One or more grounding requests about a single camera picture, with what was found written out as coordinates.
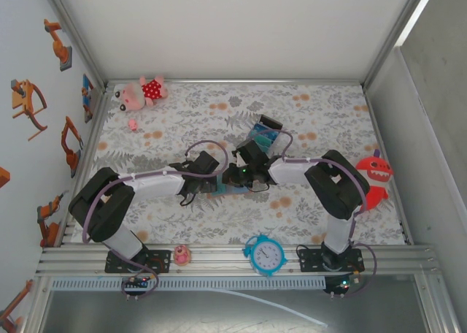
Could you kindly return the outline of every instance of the floral mat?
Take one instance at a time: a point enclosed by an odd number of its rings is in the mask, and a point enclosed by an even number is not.
[[[115,86],[115,91],[122,85]],[[352,164],[378,147],[371,116],[358,86],[240,83],[168,83],[169,97],[138,112],[121,112],[113,96],[94,156],[92,176],[102,167],[145,172],[183,161],[185,149],[213,139],[230,151],[242,142],[261,114],[284,125],[294,142],[292,157],[319,157],[338,150]],[[136,119],[133,132],[128,120]],[[280,134],[270,153],[280,153]],[[220,163],[222,151],[205,149]],[[404,244],[393,191],[376,209],[359,215],[354,239],[369,244]],[[188,207],[181,196],[144,200],[131,206],[123,223],[143,242],[242,244],[267,234],[282,244],[321,243],[327,212],[306,185],[273,185],[268,191],[213,198],[200,194]],[[81,242],[81,227],[72,242]]]

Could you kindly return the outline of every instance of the red polka dot dress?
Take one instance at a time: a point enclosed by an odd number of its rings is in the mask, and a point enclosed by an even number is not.
[[[162,98],[161,96],[161,84],[159,84],[156,80],[147,83],[146,85],[142,86],[144,97],[151,98],[151,99],[159,99]]]

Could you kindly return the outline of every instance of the white cable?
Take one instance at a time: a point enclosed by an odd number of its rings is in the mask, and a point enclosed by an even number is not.
[[[250,300],[255,300],[256,302],[261,302],[263,304],[266,304],[266,305],[270,305],[270,306],[273,306],[273,307],[277,307],[278,309],[280,310],[284,310],[284,311],[287,311],[288,313],[292,313],[294,315],[297,315],[298,317],[302,317],[304,318],[305,320],[309,321],[309,322],[312,322],[314,324],[319,324],[320,326],[323,326],[325,328],[328,327],[328,324],[325,324],[324,322],[321,322],[321,321],[318,321],[314,318],[311,318],[307,315],[304,315],[303,313],[300,313],[299,311],[295,311],[295,310],[292,310],[290,309],[289,307],[286,307],[286,306],[282,306],[281,304],[276,304],[275,302],[270,302],[268,300],[264,300],[264,299],[260,299],[260,298],[257,298],[256,296],[253,296],[253,295],[248,295],[248,294],[243,294],[243,293],[239,293],[237,291],[226,291],[225,289],[205,289],[206,291],[213,291],[213,292],[216,292],[216,293],[224,293],[224,294],[230,294],[230,295],[237,295],[237,296],[241,296],[242,298],[247,298],[247,299],[250,299]]]

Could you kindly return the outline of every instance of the clock face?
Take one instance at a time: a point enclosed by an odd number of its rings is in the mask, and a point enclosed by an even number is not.
[[[253,256],[258,268],[267,271],[276,269],[282,263],[282,252],[280,248],[272,242],[261,242],[258,244],[255,247]]]

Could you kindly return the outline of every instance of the blue alarm clock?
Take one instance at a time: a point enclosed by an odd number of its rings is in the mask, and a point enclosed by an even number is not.
[[[282,246],[263,234],[251,237],[245,243],[243,254],[245,258],[250,257],[252,268],[266,277],[272,276],[287,262]]]

